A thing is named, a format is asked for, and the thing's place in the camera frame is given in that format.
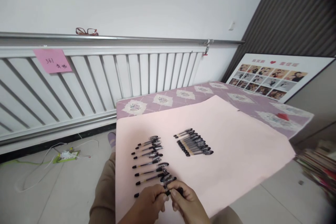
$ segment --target tiled floor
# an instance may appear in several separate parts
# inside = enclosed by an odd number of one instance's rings
[[[0,223],[5,224],[83,224],[89,221],[89,209],[95,196],[95,187],[111,147],[108,132],[82,139],[68,145],[56,147],[59,151],[77,146],[80,155],[91,158],[78,159],[63,164],[37,166],[10,163],[0,167]],[[41,162],[46,151],[21,158],[21,161]],[[46,161],[56,155],[51,151]],[[35,187],[22,190],[23,179],[36,169],[26,181],[25,188],[34,185],[46,173],[45,178]],[[291,162],[281,171],[255,187],[234,202],[231,207],[248,224],[317,224],[324,223],[331,206],[323,192],[301,174],[300,166]]]

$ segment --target hand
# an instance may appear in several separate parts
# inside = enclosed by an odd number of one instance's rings
[[[183,197],[175,190],[179,187],[183,188]],[[193,189],[178,180],[168,184],[167,188],[171,189],[173,210],[180,211],[186,224],[210,223],[210,219]]]
[[[121,219],[119,224],[151,224],[159,218],[160,210],[165,211],[165,202],[169,198],[165,194],[165,189],[162,185],[156,184],[151,187],[146,187],[140,193],[136,202]]]

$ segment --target beige pants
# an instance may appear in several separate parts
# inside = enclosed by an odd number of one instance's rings
[[[116,153],[106,161],[96,187],[96,197],[90,209],[89,224],[115,224],[116,222]],[[227,207],[211,218],[213,224],[242,224],[238,215]]]

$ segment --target radiator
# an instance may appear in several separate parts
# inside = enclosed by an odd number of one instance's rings
[[[193,85],[205,47],[61,48],[72,72],[48,74],[33,49],[0,47],[0,141],[116,113],[120,99]]]

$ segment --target metal pipe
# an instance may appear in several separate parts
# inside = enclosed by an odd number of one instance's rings
[[[155,37],[123,37],[123,36],[90,36],[77,34],[49,34],[49,33],[9,33],[0,32],[0,39],[33,39],[33,40],[59,40],[59,41],[106,41],[115,44],[118,43],[157,43],[157,44],[226,44],[226,45],[241,45],[245,41],[235,40],[213,40],[213,39],[191,39],[191,38],[155,38]]]
[[[60,132],[60,131],[63,131],[63,130],[70,130],[72,128],[76,128],[76,127],[85,126],[85,125],[92,124],[92,123],[98,123],[98,122],[110,120],[110,119],[113,119],[113,118],[116,118],[116,117],[117,117],[116,114],[105,115],[105,116],[102,116],[102,117],[93,118],[93,119],[89,119],[89,120],[82,121],[82,122],[76,122],[76,123],[52,128],[52,129],[46,129],[46,130],[39,131],[39,132],[36,132],[36,133],[31,133],[31,134],[27,134],[27,135],[23,135],[23,136],[18,136],[18,137],[15,137],[15,138],[6,139],[6,140],[3,140],[3,141],[0,141],[0,147],[4,146],[4,145],[20,142],[20,141],[25,141],[25,140],[35,138],[35,137],[40,137],[40,136],[53,134],[53,133]]]

